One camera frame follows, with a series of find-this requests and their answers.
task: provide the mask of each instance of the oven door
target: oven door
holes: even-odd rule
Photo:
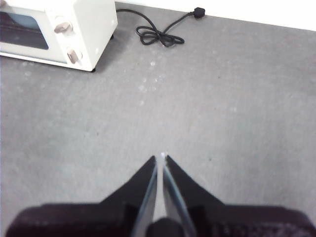
[[[6,5],[0,12],[1,52],[67,63],[44,10]]]

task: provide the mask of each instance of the white wall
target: white wall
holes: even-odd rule
[[[158,8],[193,11],[231,19],[316,31],[316,0],[119,0]]]

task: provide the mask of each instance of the oven window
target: oven window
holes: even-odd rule
[[[48,49],[39,25],[31,16],[0,12],[0,41]]]

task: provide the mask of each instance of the plug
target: plug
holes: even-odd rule
[[[204,8],[197,7],[196,9],[194,9],[194,17],[196,19],[202,18],[203,16],[205,16],[205,9]]]

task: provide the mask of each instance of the black plastic part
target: black plastic part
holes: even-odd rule
[[[205,16],[205,9],[204,8],[197,7],[196,9],[194,9],[194,17],[196,19],[202,18],[203,16]]]
[[[161,218],[148,226],[146,237],[184,237],[184,231],[178,222]]]
[[[101,203],[47,204],[22,211],[10,225],[7,237],[129,237],[148,184],[155,173],[150,158],[134,176]],[[149,203],[152,221],[155,203]]]
[[[166,166],[194,223],[197,237],[316,236],[315,227],[302,212],[279,206],[225,205],[194,182],[172,158],[166,158]]]

